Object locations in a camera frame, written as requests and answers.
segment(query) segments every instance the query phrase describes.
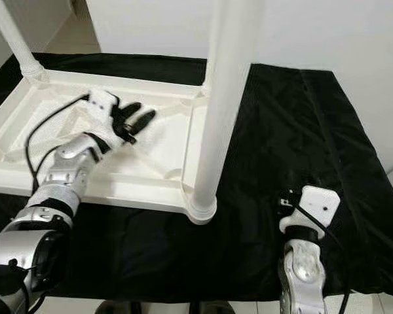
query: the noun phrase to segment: black velvet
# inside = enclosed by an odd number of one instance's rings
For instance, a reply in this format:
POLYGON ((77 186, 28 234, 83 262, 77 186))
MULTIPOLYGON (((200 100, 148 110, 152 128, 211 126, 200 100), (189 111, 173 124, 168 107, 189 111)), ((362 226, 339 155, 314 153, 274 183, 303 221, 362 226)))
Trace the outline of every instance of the black velvet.
MULTIPOLYGON (((160 56, 38 54, 48 69, 198 85, 205 61, 160 56)), ((20 79, 0 70, 0 103, 20 79)), ((205 226, 185 215, 82 204, 70 261, 54 295, 186 302, 275 300, 284 238, 278 195, 288 173, 336 190, 330 226, 350 255, 351 288, 393 294, 393 190, 349 100, 327 71, 252 65, 205 226)), ((0 227, 23 198, 0 195, 0 227)), ((326 294, 343 291, 344 260, 320 243, 326 294)))

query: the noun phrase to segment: robotic hand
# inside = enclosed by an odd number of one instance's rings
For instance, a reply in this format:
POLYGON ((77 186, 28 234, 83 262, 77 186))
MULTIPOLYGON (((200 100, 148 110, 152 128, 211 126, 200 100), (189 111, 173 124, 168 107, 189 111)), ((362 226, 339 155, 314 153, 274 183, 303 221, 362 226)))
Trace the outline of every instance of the robotic hand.
POLYGON ((135 134, 156 114, 149 111, 130 125, 126 119, 140 103, 122 109, 119 98, 101 90, 78 100, 87 101, 93 128, 58 147, 42 185, 0 233, 0 314, 34 313, 45 292, 59 282, 68 233, 90 172, 109 151, 134 144, 135 134))

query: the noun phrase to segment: white wall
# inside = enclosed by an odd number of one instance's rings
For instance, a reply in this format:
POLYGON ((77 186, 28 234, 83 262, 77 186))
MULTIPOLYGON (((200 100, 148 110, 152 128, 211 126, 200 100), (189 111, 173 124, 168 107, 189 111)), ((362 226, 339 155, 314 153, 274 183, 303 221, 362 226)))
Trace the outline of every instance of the white wall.
POLYGON ((393 167, 393 0, 270 0, 259 61, 334 71, 393 167))
MULTIPOLYGON (((87 0, 103 52, 205 58, 212 0, 87 0)), ((331 69, 393 167, 393 0, 267 0, 257 60, 331 69)))
MULTIPOLYGON (((71 12, 67 0, 5 0, 5 3, 35 52, 44 51, 71 12)), ((11 54, 0 34, 0 66, 11 54)))
POLYGON ((212 0, 86 0, 102 52, 206 58, 212 0))

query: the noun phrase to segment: silver arm segment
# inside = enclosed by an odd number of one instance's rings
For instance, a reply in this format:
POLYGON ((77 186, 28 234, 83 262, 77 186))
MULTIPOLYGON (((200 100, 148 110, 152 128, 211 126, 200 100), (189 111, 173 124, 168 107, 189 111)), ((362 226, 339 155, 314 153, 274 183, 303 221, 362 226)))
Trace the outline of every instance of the silver arm segment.
MULTIPOLYGON (((305 186, 299 206, 327 227, 339 202, 339 196, 332 190, 305 186)), ((280 230, 290 237, 278 269, 282 285, 281 313, 326 314, 322 292, 326 273, 318 246, 318 240, 325 236, 323 230, 298 209, 281 219, 280 230)))
POLYGON ((120 109, 110 93, 90 92, 86 106, 96 120, 93 128, 56 150, 43 183, 0 233, 0 314, 27 313, 62 277, 68 233, 90 172, 106 152, 134 143, 134 135, 155 115, 147 113, 140 123, 125 126, 137 104, 120 109))

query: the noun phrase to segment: white plastic leg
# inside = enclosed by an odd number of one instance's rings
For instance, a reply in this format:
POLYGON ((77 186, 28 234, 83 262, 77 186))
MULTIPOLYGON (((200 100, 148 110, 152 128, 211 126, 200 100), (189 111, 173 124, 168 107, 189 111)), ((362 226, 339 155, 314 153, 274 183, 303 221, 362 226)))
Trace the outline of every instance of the white plastic leg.
POLYGON ((0 0, 0 32, 19 61, 22 75, 30 82, 46 80, 43 66, 33 57, 3 0, 0 0))
POLYGON ((215 194, 254 57, 263 3, 230 0, 225 6, 198 173, 188 208, 190 216, 201 224, 209 222, 217 208, 215 194))
POLYGON ((205 79, 201 92, 209 96, 211 92, 212 77, 214 75, 215 59, 217 58, 218 39, 223 25, 225 0, 214 0, 213 13, 210 28, 210 45, 208 47, 207 66, 205 69, 205 79))

